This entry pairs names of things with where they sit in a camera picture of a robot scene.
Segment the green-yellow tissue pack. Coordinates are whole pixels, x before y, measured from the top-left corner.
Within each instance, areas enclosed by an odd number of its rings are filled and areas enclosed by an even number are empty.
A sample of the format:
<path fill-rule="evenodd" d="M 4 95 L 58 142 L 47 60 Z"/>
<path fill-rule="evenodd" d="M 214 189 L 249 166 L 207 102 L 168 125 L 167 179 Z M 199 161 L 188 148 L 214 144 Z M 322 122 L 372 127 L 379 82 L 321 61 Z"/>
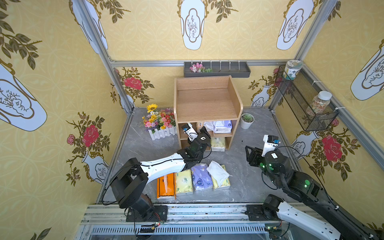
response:
<path fill-rule="evenodd" d="M 194 191 L 191 170 L 175 173 L 175 191 L 176 196 L 193 194 Z"/>

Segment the yellow tissue pack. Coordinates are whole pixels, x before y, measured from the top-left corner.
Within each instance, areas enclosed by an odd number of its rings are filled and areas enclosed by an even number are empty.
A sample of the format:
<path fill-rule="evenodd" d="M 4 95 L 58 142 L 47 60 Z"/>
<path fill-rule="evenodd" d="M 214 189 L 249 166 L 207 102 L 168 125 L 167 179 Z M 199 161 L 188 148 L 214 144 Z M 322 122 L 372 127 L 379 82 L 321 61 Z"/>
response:
<path fill-rule="evenodd" d="M 225 165 L 212 161 L 207 171 L 211 175 L 214 191 L 227 190 L 231 187 L 230 174 L 226 171 Z"/>

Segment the orange tissue pack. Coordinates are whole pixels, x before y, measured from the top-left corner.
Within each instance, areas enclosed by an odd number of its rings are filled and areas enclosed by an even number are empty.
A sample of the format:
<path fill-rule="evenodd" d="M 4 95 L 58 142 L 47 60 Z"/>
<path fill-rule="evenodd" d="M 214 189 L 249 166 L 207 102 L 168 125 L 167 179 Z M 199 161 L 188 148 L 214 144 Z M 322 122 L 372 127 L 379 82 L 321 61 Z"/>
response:
<path fill-rule="evenodd" d="M 157 200 L 159 202 L 170 202 L 176 198 L 175 174 L 171 173 L 157 179 Z"/>

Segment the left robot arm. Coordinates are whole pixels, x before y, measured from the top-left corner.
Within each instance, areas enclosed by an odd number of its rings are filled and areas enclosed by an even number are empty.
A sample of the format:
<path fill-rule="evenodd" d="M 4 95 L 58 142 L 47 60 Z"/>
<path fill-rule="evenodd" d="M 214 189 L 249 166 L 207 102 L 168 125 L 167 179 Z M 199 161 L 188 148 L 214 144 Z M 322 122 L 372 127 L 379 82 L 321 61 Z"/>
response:
<path fill-rule="evenodd" d="M 143 195 L 148 183 L 168 174 L 189 170 L 205 158 L 204 153 L 211 146 L 211 135 L 206 127 L 202 127 L 198 134 L 186 125 L 183 130 L 193 139 L 188 147 L 153 161 L 140 162 L 137 158 L 131 158 L 112 177 L 109 187 L 121 209 L 134 209 L 134 205 L 140 201 L 145 204 L 145 210 L 152 208 L 151 199 Z"/>

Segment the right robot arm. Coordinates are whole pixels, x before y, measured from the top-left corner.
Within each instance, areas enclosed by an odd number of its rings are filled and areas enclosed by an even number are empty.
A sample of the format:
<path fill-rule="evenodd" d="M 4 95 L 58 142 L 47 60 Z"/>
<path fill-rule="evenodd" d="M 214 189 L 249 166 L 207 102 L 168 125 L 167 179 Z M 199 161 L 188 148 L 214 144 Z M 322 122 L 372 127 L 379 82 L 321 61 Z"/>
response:
<path fill-rule="evenodd" d="M 293 170 L 290 159 L 279 150 L 264 156 L 258 148 L 245 147 L 247 161 L 259 167 L 278 188 L 289 197 L 316 211 L 348 240 L 382 240 L 384 232 L 372 230 L 338 205 L 325 188 L 310 175 Z"/>

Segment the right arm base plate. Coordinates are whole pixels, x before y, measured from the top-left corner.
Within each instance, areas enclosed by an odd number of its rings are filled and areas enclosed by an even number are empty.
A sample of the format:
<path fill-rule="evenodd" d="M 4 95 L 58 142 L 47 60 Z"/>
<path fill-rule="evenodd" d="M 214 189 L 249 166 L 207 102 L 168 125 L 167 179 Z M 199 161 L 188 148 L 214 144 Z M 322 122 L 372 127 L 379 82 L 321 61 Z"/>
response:
<path fill-rule="evenodd" d="M 247 205 L 245 215 L 249 221 L 277 221 L 276 208 L 265 205 Z"/>

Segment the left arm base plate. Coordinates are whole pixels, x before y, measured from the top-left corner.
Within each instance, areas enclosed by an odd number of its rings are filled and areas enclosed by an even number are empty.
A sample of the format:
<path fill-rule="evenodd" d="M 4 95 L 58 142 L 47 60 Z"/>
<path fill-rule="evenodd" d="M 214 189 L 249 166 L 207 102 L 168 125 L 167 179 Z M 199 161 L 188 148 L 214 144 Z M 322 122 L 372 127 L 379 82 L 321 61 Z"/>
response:
<path fill-rule="evenodd" d="M 166 205 L 155 205 L 144 213 L 129 208 L 126 216 L 126 222 L 166 222 L 168 218 L 168 207 Z"/>

